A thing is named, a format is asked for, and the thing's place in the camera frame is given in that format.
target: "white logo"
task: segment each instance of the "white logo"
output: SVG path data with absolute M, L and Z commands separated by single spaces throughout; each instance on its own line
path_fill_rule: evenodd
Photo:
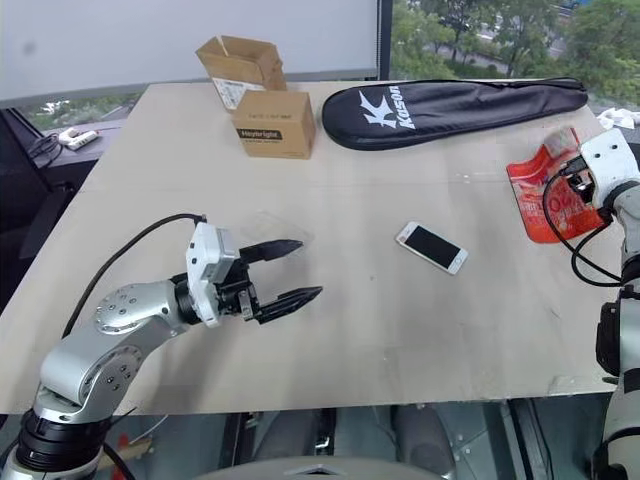
M 360 90 L 358 90 L 358 92 L 360 93 L 360 106 L 369 110 L 369 113 L 373 115 L 364 114 L 364 118 L 366 118 L 369 123 L 377 123 L 379 125 L 396 128 L 395 120 L 386 120 L 387 115 L 393 115 L 393 110 L 389 108 L 389 104 L 387 103 L 387 99 L 384 95 L 382 96 L 382 102 L 380 102 L 380 105 L 378 107 L 374 107 Z
M 396 85 L 391 85 L 389 87 L 389 91 L 391 92 L 391 99 L 393 100 L 393 104 L 396 107 L 396 120 L 387 120 L 387 115 L 393 115 L 394 111 L 391 110 L 389 104 L 387 103 L 387 98 L 382 95 L 382 100 L 380 105 L 374 107 L 367 97 L 365 97 L 360 90 L 360 106 L 369 111 L 371 115 L 364 114 L 364 118 L 369 123 L 377 123 L 380 126 L 387 126 L 391 128 L 396 128 L 396 123 L 399 123 L 401 127 L 411 128 L 415 130 L 415 125 L 411 120 L 411 116 L 409 115 L 409 111 L 407 110 L 406 105 L 404 104 L 404 99 L 402 94 L 400 93 L 400 88 Z

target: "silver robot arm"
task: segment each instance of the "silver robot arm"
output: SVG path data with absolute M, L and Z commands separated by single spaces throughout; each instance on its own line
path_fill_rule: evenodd
M 300 246 L 276 240 L 238 251 L 229 232 L 198 223 L 186 252 L 186 274 L 119 288 L 47 355 L 33 409 L 23 417 L 18 445 L 0 478 L 92 478 L 111 417 L 151 352 L 191 325 L 214 327 L 225 316 L 265 323 L 320 293 L 321 287 L 300 288 L 265 305 L 257 300 L 249 264 Z
M 640 171 L 619 130 L 593 138 L 580 151 L 588 178 L 569 183 L 603 218 L 615 217 L 625 233 L 621 288 L 615 302 L 603 305 L 598 325 L 596 356 L 617 378 L 617 387 L 592 476 L 635 479 L 640 478 Z

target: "red package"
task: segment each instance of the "red package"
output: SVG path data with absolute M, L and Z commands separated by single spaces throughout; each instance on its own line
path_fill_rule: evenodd
M 544 218 L 542 194 L 547 181 L 560 170 L 562 164 L 580 155 L 579 145 L 575 130 L 567 127 L 549 135 L 533 159 L 507 166 L 524 228 L 534 242 L 560 241 Z M 596 210 L 585 205 L 563 179 L 554 182 L 547 205 L 551 219 L 566 239 L 602 225 Z

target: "table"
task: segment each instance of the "table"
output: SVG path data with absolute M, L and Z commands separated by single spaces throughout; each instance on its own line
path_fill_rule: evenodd
M 349 83 L 308 90 L 324 99 Z M 601 131 L 588 108 L 384 152 L 333 143 L 318 124 L 312 158 L 245 156 L 210 84 L 148 89 L 100 159 L 0 318 L 0 411 L 31 405 L 38 368 L 105 259 L 166 215 L 206 213 L 246 245 L 306 242 L 251 267 L 258 295 L 323 285 L 273 323 L 191 328 L 144 364 L 119 412 L 201 413 L 498 399 L 609 390 L 594 346 L 615 297 L 573 277 L 560 245 L 526 236 L 505 165 L 529 159 L 553 130 Z M 449 276 L 394 242 L 419 221 L 469 251 Z M 127 253 L 82 317 L 118 286 L 185 270 L 189 222 Z M 586 249 L 619 269 L 621 230 Z

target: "white phone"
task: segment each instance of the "white phone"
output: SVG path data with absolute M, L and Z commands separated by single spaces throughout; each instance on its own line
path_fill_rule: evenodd
M 455 275 L 469 256 L 469 253 L 429 231 L 417 222 L 409 222 L 396 237 L 396 242 L 436 267 Z

